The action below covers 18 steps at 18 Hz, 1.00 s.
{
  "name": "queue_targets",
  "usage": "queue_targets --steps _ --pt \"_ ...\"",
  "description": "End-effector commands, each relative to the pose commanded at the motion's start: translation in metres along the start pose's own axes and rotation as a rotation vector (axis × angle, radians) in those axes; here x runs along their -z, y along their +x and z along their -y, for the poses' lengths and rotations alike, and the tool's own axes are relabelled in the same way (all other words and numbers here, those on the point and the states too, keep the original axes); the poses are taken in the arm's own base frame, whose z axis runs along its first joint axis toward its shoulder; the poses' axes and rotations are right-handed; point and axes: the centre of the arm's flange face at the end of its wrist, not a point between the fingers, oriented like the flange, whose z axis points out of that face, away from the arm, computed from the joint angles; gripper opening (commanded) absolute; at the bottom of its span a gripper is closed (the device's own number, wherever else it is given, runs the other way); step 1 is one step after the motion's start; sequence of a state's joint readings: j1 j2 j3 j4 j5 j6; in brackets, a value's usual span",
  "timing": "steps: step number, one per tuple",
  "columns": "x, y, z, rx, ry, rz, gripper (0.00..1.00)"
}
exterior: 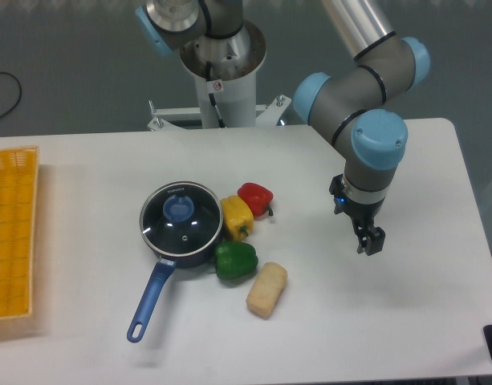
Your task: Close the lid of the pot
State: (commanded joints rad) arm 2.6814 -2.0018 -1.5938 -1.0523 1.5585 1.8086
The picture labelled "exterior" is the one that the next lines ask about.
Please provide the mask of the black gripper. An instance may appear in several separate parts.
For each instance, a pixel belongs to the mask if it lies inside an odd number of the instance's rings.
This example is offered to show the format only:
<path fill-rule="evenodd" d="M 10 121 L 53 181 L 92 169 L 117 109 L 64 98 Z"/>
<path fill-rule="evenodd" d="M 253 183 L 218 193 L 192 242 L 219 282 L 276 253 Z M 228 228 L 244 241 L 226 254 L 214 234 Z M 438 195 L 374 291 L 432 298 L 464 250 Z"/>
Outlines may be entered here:
<path fill-rule="evenodd" d="M 334 198 L 334 213 L 345 213 L 352 219 L 353 229 L 358 238 L 357 253 L 365 252 L 368 256 L 379 253 L 384 246 L 385 231 L 374 226 L 374 218 L 383 201 L 368 204 L 355 201 L 346 190 L 342 174 L 333 177 L 329 193 Z"/>

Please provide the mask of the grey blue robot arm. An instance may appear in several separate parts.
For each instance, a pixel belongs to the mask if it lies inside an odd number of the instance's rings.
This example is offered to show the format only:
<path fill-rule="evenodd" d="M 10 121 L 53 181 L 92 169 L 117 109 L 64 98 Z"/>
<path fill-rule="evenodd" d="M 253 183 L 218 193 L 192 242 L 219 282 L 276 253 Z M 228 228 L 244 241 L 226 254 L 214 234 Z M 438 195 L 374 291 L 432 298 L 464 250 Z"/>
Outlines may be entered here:
<path fill-rule="evenodd" d="M 403 119 L 384 104 L 427 76 L 430 57 L 417 39 L 398 36 L 374 1 L 327 1 L 325 9 L 356 66 L 338 79 L 309 75 L 292 105 L 344 158 L 330 185 L 335 211 L 351 218 L 358 250 L 372 255 L 385 240 L 374 219 L 408 140 Z M 266 41 L 244 18 L 242 2 L 147 1 L 135 15 L 156 52 L 179 52 L 196 84 L 204 128 L 258 124 L 256 73 Z"/>

